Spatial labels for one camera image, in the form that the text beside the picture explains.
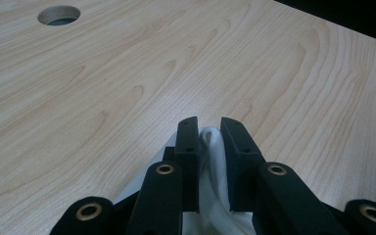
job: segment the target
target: wood grain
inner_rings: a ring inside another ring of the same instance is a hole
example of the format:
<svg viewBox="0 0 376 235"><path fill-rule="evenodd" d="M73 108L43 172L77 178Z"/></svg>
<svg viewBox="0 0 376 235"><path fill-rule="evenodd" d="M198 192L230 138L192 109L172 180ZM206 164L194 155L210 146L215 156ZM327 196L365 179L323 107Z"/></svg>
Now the wood grain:
<svg viewBox="0 0 376 235"><path fill-rule="evenodd" d="M47 7L80 18L47 26ZM183 118L243 122L322 201L376 201L376 40L269 0L0 1L0 234L114 199Z"/></svg>

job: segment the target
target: wooden table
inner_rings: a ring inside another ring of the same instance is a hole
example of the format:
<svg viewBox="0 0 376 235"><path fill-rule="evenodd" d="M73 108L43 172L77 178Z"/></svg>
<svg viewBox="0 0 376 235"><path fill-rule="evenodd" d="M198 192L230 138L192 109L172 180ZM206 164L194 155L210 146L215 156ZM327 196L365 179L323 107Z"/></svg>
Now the wooden table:
<svg viewBox="0 0 376 235"><path fill-rule="evenodd" d="M57 5L81 16L38 22ZM114 199L191 116L240 120L329 205L376 201L376 39L271 0L8 0L0 234Z"/></svg>

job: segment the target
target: white cloth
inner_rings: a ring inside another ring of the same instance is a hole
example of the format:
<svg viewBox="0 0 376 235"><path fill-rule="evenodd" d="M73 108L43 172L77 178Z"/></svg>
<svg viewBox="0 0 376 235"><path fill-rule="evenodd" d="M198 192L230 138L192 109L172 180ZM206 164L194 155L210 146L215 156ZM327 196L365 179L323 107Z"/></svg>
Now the white cloth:
<svg viewBox="0 0 376 235"><path fill-rule="evenodd" d="M142 186L148 167L160 162L165 147L175 146L174 133L151 162L125 187L114 201L117 203ZM232 212L228 202L224 142L215 127L200 130L200 213L183 214L182 234L256 234L249 212Z"/></svg>

